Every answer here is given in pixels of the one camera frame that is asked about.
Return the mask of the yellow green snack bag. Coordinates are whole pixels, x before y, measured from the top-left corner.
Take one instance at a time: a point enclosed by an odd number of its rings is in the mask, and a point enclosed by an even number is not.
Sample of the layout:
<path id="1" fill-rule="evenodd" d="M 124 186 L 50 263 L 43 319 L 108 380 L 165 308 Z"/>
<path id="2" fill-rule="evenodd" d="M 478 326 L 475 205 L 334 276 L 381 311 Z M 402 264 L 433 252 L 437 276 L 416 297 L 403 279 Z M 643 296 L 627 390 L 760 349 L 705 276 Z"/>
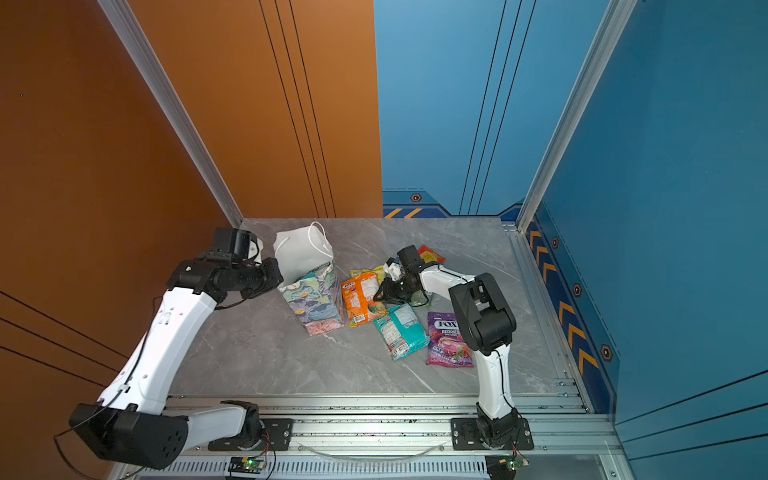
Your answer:
<path id="1" fill-rule="evenodd" d="M 377 282 L 381 283 L 386 278 L 386 271 L 383 265 L 377 266 L 373 269 L 355 269 L 350 271 L 350 277 L 356 278 L 360 275 L 372 273 L 376 276 Z"/>

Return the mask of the teal snack bag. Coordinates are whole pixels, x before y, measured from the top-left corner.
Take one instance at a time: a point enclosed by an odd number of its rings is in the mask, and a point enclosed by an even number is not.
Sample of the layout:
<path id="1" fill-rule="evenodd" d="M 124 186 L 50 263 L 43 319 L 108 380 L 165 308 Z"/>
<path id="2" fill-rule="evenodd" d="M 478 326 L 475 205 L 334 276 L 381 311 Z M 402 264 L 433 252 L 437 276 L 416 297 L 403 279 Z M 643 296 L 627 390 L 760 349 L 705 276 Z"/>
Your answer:
<path id="1" fill-rule="evenodd" d="M 373 321 L 393 361 L 405 358 L 429 344 L 429 337 L 412 306 L 400 305 Z"/>

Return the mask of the floral paper gift bag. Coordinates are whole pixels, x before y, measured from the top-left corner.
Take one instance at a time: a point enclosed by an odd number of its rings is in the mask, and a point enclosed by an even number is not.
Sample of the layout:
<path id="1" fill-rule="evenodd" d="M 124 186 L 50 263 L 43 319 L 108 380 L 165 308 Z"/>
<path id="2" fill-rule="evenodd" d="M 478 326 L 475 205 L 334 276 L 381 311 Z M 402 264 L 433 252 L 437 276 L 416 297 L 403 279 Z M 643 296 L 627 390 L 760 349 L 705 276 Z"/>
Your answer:
<path id="1" fill-rule="evenodd" d="M 333 247 L 317 221 L 279 232 L 273 244 L 283 282 L 280 294 L 311 336 L 344 326 Z"/>

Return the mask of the orange snack bag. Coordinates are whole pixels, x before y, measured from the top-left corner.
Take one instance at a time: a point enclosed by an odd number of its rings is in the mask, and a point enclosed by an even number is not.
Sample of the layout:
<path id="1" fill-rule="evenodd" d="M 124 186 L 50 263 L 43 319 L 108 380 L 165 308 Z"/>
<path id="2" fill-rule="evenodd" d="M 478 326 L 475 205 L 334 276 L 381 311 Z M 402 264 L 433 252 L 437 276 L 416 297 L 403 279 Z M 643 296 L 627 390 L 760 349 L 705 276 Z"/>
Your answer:
<path id="1" fill-rule="evenodd" d="M 351 328 L 383 318 L 388 314 L 383 303 L 373 300 L 379 286 L 376 276 L 372 273 L 363 274 L 342 283 L 341 292 Z"/>

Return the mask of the purple Fox's bag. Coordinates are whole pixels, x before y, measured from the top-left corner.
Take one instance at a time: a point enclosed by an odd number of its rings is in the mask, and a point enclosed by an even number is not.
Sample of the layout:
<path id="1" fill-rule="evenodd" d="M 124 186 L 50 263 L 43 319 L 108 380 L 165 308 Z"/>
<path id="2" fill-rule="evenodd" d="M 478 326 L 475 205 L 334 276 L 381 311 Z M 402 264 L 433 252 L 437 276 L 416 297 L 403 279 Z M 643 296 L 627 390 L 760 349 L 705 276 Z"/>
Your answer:
<path id="1" fill-rule="evenodd" d="M 446 368 L 473 368 L 472 352 L 465 343 L 456 316 L 429 312 L 427 365 Z"/>

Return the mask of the green white snack bag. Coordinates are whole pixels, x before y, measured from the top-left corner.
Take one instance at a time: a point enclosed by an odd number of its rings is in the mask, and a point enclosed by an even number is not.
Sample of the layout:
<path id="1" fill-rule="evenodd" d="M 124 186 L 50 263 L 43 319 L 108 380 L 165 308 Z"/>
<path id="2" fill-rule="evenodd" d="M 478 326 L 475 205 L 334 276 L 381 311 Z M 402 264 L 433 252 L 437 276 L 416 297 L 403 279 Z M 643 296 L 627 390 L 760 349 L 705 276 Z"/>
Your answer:
<path id="1" fill-rule="evenodd" d="M 418 290 L 414 292 L 409 301 L 409 305 L 413 308 L 429 307 L 432 303 L 433 294 L 425 290 Z"/>

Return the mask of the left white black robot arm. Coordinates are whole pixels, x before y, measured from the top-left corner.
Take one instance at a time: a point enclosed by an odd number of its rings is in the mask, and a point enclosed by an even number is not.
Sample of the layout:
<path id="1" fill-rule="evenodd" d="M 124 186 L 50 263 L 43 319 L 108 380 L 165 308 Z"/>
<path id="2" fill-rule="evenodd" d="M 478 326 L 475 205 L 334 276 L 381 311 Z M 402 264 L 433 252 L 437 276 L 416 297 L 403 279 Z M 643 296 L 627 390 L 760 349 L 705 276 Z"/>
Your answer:
<path id="1" fill-rule="evenodd" d="M 182 360 L 215 309 L 232 292 L 249 300 L 282 280 L 274 258 L 181 263 L 124 367 L 96 403 L 75 407 L 70 428 L 102 460 L 156 470 L 186 450 L 219 440 L 240 449 L 261 445 L 264 426 L 254 403 L 225 401 L 176 416 L 164 409 Z"/>

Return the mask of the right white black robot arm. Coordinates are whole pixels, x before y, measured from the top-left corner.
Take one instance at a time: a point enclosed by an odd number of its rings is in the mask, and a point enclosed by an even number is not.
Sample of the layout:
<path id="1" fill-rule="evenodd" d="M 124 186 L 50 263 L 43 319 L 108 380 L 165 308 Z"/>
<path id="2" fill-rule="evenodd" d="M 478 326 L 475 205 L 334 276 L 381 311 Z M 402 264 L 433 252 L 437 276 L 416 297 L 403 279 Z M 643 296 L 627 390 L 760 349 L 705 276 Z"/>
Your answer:
<path id="1" fill-rule="evenodd" d="M 524 419 L 511 397 L 508 373 L 517 323 L 495 278 L 489 273 L 462 274 L 434 263 L 409 268 L 398 280 L 385 278 L 373 300 L 404 304 L 417 291 L 451 302 L 459 332 L 477 369 L 480 438 L 491 449 L 512 447 L 517 435 L 525 430 Z"/>

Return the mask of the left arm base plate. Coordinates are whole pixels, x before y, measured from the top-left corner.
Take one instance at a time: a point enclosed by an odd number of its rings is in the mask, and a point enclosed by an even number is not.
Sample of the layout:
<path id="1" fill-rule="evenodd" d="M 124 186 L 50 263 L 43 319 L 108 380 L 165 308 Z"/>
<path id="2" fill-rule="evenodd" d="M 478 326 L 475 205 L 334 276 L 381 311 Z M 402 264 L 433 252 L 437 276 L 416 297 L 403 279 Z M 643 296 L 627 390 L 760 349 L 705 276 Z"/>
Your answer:
<path id="1" fill-rule="evenodd" d="M 222 438 L 208 443 L 209 451 L 217 452 L 262 452 L 287 451 L 289 449 L 294 420 L 290 418 L 267 418 L 259 421 L 254 433 Z"/>

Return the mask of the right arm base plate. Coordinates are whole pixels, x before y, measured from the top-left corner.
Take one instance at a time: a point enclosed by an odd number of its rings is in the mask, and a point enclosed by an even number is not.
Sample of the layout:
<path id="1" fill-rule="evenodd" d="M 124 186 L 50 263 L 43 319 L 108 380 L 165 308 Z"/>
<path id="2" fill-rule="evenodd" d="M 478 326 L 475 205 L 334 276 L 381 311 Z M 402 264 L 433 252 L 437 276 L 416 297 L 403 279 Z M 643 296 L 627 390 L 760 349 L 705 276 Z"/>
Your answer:
<path id="1" fill-rule="evenodd" d="M 488 422 L 477 417 L 450 420 L 452 448 L 457 451 L 532 451 L 535 448 L 527 419 L 508 416 Z"/>

